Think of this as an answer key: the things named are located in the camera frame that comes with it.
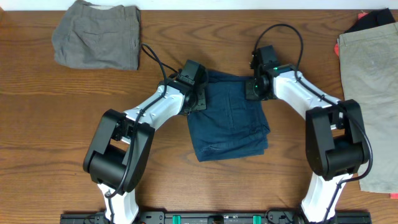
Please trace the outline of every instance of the navy fabric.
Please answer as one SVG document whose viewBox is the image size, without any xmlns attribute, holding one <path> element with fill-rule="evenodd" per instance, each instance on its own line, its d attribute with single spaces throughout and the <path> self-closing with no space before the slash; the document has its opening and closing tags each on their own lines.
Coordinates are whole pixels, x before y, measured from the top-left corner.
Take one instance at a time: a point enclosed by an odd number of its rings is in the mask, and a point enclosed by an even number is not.
<svg viewBox="0 0 398 224">
<path fill-rule="evenodd" d="M 208 72 L 207 109 L 187 116 L 199 161 L 261 155 L 270 132 L 260 101 L 244 97 L 244 81 L 221 72 Z"/>
</svg>

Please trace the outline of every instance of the wood grain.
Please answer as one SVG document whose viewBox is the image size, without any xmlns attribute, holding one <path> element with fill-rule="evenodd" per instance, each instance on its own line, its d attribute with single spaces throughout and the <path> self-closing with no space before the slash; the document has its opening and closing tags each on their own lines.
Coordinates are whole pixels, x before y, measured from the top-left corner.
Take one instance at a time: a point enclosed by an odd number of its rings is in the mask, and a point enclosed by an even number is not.
<svg viewBox="0 0 398 224">
<path fill-rule="evenodd" d="M 248 62 L 258 35 L 286 22 L 303 35 L 300 66 L 307 79 L 343 97 L 336 38 L 360 11 L 142 11 L 142 41 L 162 61 L 186 59 L 252 75 Z M 142 55 L 139 71 L 74 70 L 53 60 L 51 35 L 63 12 L 5 12 L 0 23 L 0 223 L 58 223 L 65 212 L 104 209 L 82 162 L 101 115 L 138 105 L 161 79 Z M 299 41 L 287 29 L 267 33 L 284 63 L 295 63 Z M 137 188 L 140 206 L 168 211 L 264 211 L 296 207 L 311 170 L 304 153 L 304 120 L 281 101 L 263 102 L 271 126 L 263 156 L 202 162 L 187 120 L 176 116 L 155 135 Z M 346 186 L 341 210 L 369 210 L 374 223 L 397 223 L 398 201 Z"/>
</svg>

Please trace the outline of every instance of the wooden tabletop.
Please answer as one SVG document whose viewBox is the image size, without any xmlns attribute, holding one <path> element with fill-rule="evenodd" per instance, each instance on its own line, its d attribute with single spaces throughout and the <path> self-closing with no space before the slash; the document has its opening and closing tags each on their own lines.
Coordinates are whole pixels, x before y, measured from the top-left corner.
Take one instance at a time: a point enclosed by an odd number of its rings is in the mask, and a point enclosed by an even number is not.
<svg viewBox="0 0 398 224">
<path fill-rule="evenodd" d="M 252 75 L 251 51 L 267 27 L 285 22 L 305 44 L 300 70 L 325 92 L 343 98 L 336 39 L 360 11 L 142 11 L 142 41 L 180 68 L 186 59 L 210 69 Z M 0 18 L 0 223 L 58 223 L 65 212 L 104 209 L 82 162 L 101 115 L 130 109 L 161 80 L 141 55 L 138 71 L 77 70 L 53 59 L 51 35 L 64 12 L 4 12 Z M 297 36 L 266 34 L 283 63 L 295 63 Z M 311 170 L 305 122 L 283 101 L 262 103 L 271 126 L 262 156 L 198 162 L 184 116 L 157 132 L 136 189 L 142 207 L 168 211 L 265 211 L 297 207 Z M 374 223 L 398 223 L 398 200 L 347 184 L 339 210 L 368 210 Z"/>
</svg>

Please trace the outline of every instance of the white wall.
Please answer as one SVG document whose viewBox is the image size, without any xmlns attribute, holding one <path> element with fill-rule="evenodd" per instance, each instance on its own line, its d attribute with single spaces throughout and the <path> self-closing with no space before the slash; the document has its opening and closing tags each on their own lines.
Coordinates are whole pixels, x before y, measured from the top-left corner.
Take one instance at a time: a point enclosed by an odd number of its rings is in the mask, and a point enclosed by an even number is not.
<svg viewBox="0 0 398 224">
<path fill-rule="evenodd" d="M 141 10 L 217 9 L 398 9 L 398 0 L 88 0 L 103 6 L 136 5 Z M 74 0 L 0 0 L 4 10 L 67 10 Z"/>
</svg>

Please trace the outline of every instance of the light gray fabric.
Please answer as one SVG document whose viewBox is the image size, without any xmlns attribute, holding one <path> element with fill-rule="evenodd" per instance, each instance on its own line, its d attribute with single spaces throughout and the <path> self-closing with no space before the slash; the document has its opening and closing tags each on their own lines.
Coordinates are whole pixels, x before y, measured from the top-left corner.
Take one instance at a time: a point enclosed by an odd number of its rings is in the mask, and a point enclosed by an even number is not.
<svg viewBox="0 0 398 224">
<path fill-rule="evenodd" d="M 361 190 L 398 193 L 398 23 L 341 34 L 339 48 L 345 99 L 361 105 L 373 147 Z"/>
<path fill-rule="evenodd" d="M 95 9 L 77 0 L 52 35 L 55 61 L 71 68 L 137 70 L 140 13 L 135 6 Z"/>
</svg>

